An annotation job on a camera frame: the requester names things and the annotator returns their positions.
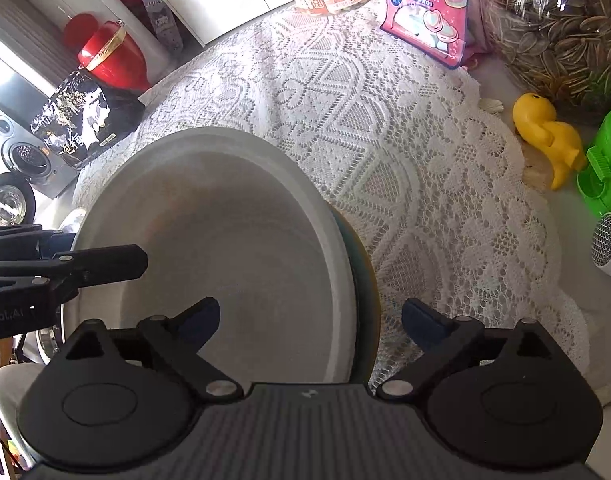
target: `cable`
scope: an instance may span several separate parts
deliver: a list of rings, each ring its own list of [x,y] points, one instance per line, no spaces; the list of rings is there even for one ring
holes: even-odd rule
[[[12,459],[12,462],[14,462],[14,467],[19,469],[20,471],[25,471],[25,469],[23,469],[23,466],[18,462],[18,460],[16,460],[16,457],[10,451],[10,448],[8,447],[8,443],[0,439],[0,444],[3,446],[3,449],[7,451],[8,455]]]

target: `lace tablecloth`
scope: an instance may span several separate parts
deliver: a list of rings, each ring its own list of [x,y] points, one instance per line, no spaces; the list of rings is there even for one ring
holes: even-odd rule
[[[129,157],[193,126],[229,126],[279,147],[361,237],[383,305],[373,381],[419,350],[410,296],[492,327],[536,317],[580,370],[588,333],[559,288],[547,203],[521,182],[519,143],[479,110],[479,86],[381,30],[381,3],[329,18],[292,8],[209,48],[146,92],[139,129],[81,173],[89,208]]]

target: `green plastic bottle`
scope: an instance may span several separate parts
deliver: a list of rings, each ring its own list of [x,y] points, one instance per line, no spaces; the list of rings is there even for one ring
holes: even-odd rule
[[[577,174],[577,187],[596,216],[611,212],[611,111],[586,152],[588,166]]]

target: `ceramic bowl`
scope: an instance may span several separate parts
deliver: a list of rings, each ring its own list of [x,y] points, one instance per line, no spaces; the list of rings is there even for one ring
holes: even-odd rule
[[[359,235],[345,217],[333,207],[332,214],[348,251],[354,279],[354,294],[357,299],[357,339],[349,381],[367,383],[375,367],[381,335],[381,300],[377,276]]]
[[[139,244],[139,280],[83,289],[64,334],[176,316],[203,297],[221,324],[200,355],[235,380],[344,382],[357,336],[343,237],[307,176],[266,141],[229,128],[164,137],[126,162],[80,227],[74,248]]]

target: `black bag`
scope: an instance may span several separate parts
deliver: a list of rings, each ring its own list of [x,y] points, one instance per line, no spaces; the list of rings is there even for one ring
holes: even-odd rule
[[[130,91],[77,70],[56,89],[31,127],[51,152],[80,170],[135,131],[144,112],[145,105]]]

